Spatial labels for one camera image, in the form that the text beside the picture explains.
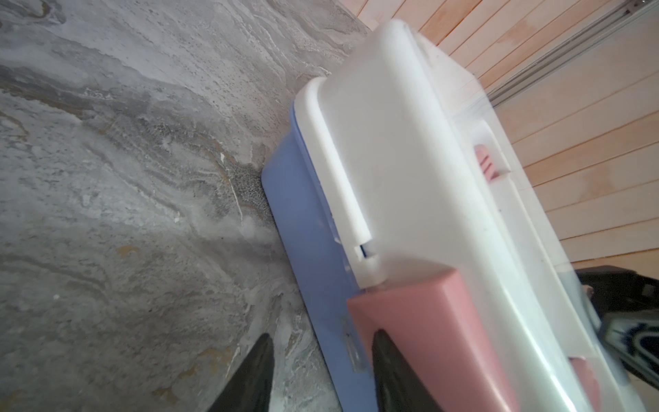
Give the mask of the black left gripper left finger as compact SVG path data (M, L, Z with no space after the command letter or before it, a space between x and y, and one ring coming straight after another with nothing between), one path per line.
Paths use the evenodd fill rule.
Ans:
M209 407L209 412L268 411L274 370L274 343L270 334L264 333Z

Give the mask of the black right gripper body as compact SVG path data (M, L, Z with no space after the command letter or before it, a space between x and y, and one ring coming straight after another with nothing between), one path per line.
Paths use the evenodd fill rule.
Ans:
M590 303L602 324L597 336L625 369L658 387L658 281L635 271L604 265L577 269L593 289Z

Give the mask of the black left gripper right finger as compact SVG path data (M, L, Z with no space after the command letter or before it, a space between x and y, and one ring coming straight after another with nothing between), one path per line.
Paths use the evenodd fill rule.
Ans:
M372 366L379 411L442 411L383 329L373 336Z

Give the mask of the pink tool box latch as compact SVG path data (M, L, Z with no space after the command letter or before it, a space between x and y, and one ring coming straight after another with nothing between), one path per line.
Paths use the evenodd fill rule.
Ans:
M348 300L371 355L384 330L445 411L517 411L519 403L457 271Z

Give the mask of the blue tool box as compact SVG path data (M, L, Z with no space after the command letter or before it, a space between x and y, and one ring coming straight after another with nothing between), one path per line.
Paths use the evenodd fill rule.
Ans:
M261 180L315 336L345 411L377 410L375 379L348 314L358 287L294 110Z

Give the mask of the pink tool box handle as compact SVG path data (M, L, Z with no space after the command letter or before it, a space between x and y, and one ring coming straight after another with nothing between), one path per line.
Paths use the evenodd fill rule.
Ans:
M487 182L496 179L499 176L499 171L487 147L481 144L475 146L475 155Z

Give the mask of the aluminium frame rail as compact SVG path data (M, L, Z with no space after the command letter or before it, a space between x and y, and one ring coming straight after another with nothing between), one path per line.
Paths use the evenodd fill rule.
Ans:
M657 1L577 2L482 75L488 99L493 106L508 101L656 5Z

